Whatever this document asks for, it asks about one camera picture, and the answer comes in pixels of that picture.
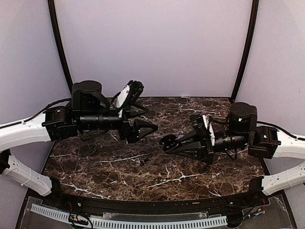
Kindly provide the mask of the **black earbud charging case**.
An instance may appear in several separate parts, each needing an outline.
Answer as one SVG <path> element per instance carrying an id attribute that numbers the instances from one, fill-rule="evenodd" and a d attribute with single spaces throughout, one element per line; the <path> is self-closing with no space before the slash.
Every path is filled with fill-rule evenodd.
<path id="1" fill-rule="evenodd" d="M 162 146 L 163 152 L 169 152 L 179 145 L 179 140 L 176 135 L 169 134 L 160 139 L 159 145 Z"/>

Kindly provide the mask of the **black wireless earbud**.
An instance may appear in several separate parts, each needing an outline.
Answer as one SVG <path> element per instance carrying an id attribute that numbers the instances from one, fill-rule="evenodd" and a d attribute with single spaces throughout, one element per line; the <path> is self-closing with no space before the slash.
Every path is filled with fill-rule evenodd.
<path id="1" fill-rule="evenodd" d="M 140 161 L 140 166 L 144 166 L 148 161 L 150 161 L 149 159 L 144 159 Z"/>

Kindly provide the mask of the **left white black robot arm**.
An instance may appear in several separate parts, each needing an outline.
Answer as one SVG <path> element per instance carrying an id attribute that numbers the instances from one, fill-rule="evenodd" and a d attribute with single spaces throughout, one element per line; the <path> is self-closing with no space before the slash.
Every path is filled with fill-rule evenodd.
<path id="1" fill-rule="evenodd" d="M 148 109 L 137 103 L 144 86 L 129 81 L 111 101 L 102 94 L 102 84 L 87 80 L 72 86 L 71 98 L 53 102 L 32 117 L 0 127 L 0 173 L 41 196 L 57 208 L 67 204 L 59 180 L 37 173 L 20 162 L 11 148 L 37 142 L 55 142 L 89 131 L 116 130 L 129 144 L 158 130 L 139 119 Z"/>

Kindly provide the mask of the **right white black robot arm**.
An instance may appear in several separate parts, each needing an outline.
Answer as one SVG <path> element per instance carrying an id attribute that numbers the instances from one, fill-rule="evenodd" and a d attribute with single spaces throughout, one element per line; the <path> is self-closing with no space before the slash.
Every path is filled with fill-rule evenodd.
<path id="1" fill-rule="evenodd" d="M 163 152 L 184 156 L 206 164 L 213 162 L 214 154 L 230 150 L 232 160 L 237 150 L 247 149 L 256 158 L 305 158 L 305 137 L 293 135 L 274 124 L 257 120 L 257 108 L 244 102 L 233 103 L 224 122 L 204 114 L 190 116 L 193 130 L 181 137 L 173 134 L 163 137 L 159 144 Z"/>

